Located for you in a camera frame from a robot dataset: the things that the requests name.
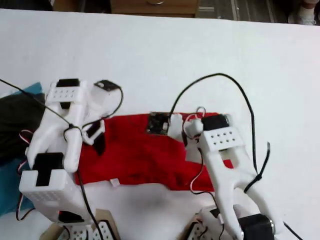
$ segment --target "white wire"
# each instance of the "white wire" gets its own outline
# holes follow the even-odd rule
[[[189,136],[189,135],[187,134],[186,128],[185,128],[185,123],[189,121],[189,118],[190,118],[191,116],[195,116],[196,119],[198,118],[198,116],[197,116],[196,113],[190,113],[190,114],[185,118],[185,120],[184,120],[184,122],[183,122],[183,124],[182,124],[182,129],[183,129],[183,132],[185,133],[185,135],[186,135],[189,139],[194,139],[194,137],[191,137],[191,136]]]
[[[29,133],[29,134],[34,134],[32,131],[27,130],[27,129],[23,129],[19,132],[19,137],[27,144],[30,145],[30,141],[28,139],[26,139],[24,136],[21,135],[21,133]]]
[[[19,164],[19,166],[18,166],[18,168],[17,168],[17,170],[16,170],[19,175],[21,175],[20,170],[22,169],[22,167],[23,167],[27,162],[28,162],[28,160],[24,160],[22,163]]]
[[[195,180],[197,180],[197,178],[202,174],[203,169],[204,169],[204,160],[203,160],[203,158],[201,158],[201,169],[200,169],[199,173],[190,182],[190,192],[192,192],[193,194],[196,194],[196,192],[193,190],[192,186],[193,186]]]

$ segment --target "white surface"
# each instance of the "white surface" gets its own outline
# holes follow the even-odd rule
[[[283,219],[304,239],[318,239],[320,28],[213,19],[155,18],[0,10],[0,77],[20,87],[59,78],[109,79],[123,87],[118,114],[169,111],[198,77],[235,77],[256,117],[260,167]],[[10,90],[1,85],[2,93]],[[177,111],[204,106],[231,113],[250,144],[249,111],[236,86],[217,77],[188,90]],[[86,187],[96,206],[111,210],[123,240],[175,239],[208,196],[159,185]],[[49,222],[0,218],[4,239],[36,239]],[[284,240],[295,239],[287,231]]]

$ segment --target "red fabric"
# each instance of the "red fabric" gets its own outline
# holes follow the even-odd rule
[[[115,116],[105,120],[103,155],[98,156],[92,146],[82,146],[79,171],[84,184],[118,178],[123,185],[159,183],[171,190],[189,190],[201,165],[185,160],[183,143],[146,133],[148,116]],[[229,160],[225,165],[232,168]],[[193,189],[213,190],[205,167]]]

